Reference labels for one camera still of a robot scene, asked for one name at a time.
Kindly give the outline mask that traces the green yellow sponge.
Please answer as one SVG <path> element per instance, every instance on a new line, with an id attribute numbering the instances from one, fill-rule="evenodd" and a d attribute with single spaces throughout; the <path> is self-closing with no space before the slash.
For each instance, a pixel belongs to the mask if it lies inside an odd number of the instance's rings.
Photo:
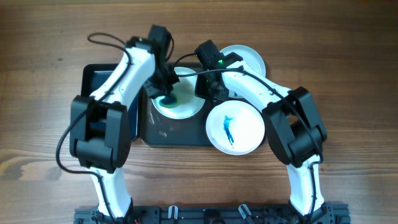
<path id="1" fill-rule="evenodd" d="M 170 93 L 167 96 L 164 96 L 163 99 L 159 100 L 159 105 L 164 108 L 175 108 L 179 105 L 178 97 L 174 93 Z"/>

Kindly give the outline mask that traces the white plate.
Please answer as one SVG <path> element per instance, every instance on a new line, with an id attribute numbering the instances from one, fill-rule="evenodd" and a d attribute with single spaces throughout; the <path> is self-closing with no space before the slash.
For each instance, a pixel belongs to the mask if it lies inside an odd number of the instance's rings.
<path id="1" fill-rule="evenodd" d="M 265 130 L 258 110 L 243 101 L 225 101 L 214 107 L 206 119 L 206 134 L 212 145 L 233 156 L 257 149 L 264 140 Z"/>

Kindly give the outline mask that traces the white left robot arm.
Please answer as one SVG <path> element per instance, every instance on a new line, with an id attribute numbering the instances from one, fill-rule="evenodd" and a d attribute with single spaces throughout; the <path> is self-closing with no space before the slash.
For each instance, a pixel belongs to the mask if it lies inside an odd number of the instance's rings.
<path id="1" fill-rule="evenodd" d="M 173 51 L 169 34 L 146 39 L 132 37 L 118 48 L 123 57 L 109 78 L 89 96 L 76 96 L 71 122 L 63 137 L 70 138 L 70 154 L 93 178 L 99 205 L 96 223 L 132 221 L 123 165 L 131 147 L 128 110 L 143 88 L 151 98 L 167 96 L 177 76 L 166 67 Z"/>

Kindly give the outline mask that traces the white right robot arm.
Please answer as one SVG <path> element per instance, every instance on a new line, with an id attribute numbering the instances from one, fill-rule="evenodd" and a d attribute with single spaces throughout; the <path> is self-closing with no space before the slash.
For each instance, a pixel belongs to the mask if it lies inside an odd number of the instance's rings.
<path id="1" fill-rule="evenodd" d="M 212 98 L 217 88 L 235 91 L 261 112 L 271 150 L 287 166 L 290 204 L 310 219 L 324 203 L 318 167 L 327 133 L 309 91 L 271 82 L 234 52 L 196 50 L 195 55 L 203 67 L 195 94 Z"/>

